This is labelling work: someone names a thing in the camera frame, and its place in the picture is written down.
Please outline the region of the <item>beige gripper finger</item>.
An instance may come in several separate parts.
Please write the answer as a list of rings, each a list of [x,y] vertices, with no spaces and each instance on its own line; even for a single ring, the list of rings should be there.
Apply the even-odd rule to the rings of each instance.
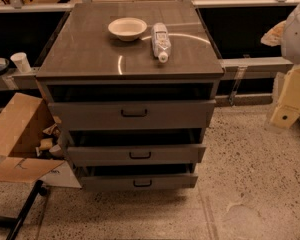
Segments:
[[[300,117],[300,113],[285,107],[272,105],[266,115],[265,129],[273,133],[283,133]]]

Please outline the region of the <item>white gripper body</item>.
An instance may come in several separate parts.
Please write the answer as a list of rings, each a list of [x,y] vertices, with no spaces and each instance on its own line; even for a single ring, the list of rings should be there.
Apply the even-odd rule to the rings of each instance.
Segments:
[[[274,111],[300,114],[300,65],[286,74],[278,73],[273,86]]]

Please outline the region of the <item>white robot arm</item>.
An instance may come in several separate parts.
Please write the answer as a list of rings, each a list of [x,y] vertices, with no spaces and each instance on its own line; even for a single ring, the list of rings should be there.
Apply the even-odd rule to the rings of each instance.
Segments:
[[[293,64],[284,76],[280,95],[266,121],[268,130],[281,133],[300,117],[300,3],[285,21],[263,35],[261,43],[280,45],[282,57]]]

